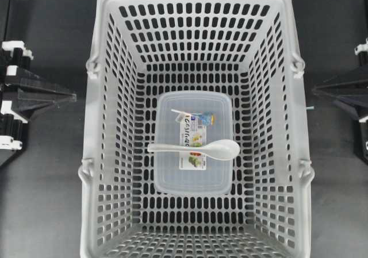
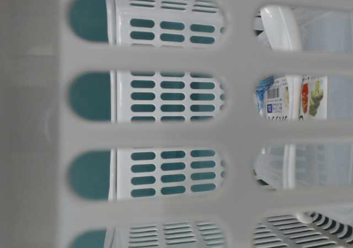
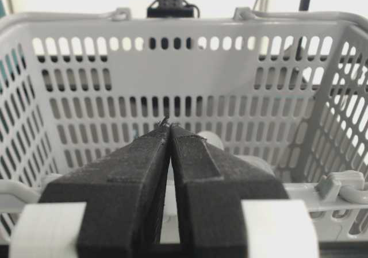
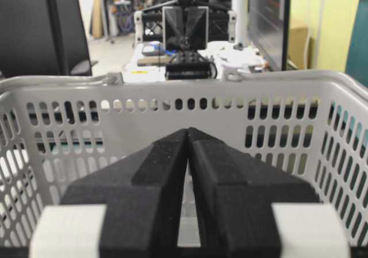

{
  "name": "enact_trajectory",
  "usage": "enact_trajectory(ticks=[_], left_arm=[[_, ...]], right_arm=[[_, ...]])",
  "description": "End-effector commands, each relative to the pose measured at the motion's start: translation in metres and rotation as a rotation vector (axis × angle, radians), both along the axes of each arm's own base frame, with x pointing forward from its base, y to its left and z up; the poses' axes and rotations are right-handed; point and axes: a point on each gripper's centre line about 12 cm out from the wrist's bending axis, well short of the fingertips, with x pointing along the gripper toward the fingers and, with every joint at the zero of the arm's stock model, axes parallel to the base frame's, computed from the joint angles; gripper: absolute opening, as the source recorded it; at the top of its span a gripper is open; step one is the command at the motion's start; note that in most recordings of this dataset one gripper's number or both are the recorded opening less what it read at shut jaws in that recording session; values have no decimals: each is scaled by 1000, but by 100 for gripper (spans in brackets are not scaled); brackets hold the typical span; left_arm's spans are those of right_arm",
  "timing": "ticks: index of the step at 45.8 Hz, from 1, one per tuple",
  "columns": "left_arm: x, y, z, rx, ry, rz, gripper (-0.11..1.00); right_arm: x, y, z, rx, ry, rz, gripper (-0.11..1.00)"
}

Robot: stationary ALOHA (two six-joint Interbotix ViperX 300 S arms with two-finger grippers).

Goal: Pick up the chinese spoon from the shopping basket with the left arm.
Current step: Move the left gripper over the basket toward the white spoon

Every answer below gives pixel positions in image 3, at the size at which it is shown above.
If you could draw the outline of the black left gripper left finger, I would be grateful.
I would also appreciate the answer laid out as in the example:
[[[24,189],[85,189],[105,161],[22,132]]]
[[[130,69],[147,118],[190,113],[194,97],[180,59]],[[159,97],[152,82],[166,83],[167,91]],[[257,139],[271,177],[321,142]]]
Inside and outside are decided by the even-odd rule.
[[[133,257],[159,244],[162,231],[170,126],[48,184],[41,203],[84,202],[79,257]]]

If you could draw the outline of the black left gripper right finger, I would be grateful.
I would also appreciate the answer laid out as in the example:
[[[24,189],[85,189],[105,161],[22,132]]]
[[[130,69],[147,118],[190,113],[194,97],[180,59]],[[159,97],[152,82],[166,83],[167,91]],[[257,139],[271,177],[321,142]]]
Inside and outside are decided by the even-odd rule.
[[[179,125],[170,152],[182,246],[193,257],[246,257],[241,201],[288,199],[282,182]]]

